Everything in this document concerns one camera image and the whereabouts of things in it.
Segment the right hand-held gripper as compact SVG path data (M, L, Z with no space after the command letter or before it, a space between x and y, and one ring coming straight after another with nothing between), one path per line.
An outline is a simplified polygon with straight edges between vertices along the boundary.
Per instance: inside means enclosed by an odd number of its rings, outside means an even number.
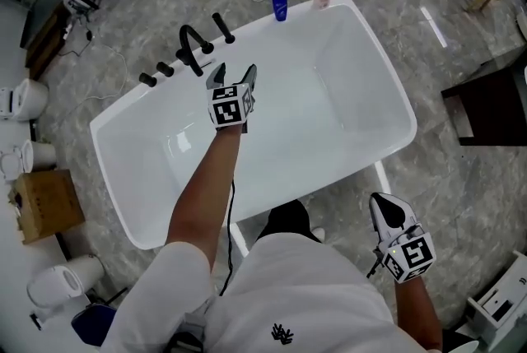
M436 251L431 234L417 222L411 206L394 195L372 193L369 208L374 230L379 241L382 241L377 246L380 265L398 283L412 280L426 272L436 261Z

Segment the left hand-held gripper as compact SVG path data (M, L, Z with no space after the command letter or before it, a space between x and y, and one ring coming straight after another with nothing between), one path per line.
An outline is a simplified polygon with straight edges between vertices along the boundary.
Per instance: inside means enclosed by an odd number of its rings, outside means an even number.
M241 132L248 132L247 120L254 110L253 90L257 67L251 64L239 84L225 86L226 64L221 63L206 80L208 112L217 131L240 125Z

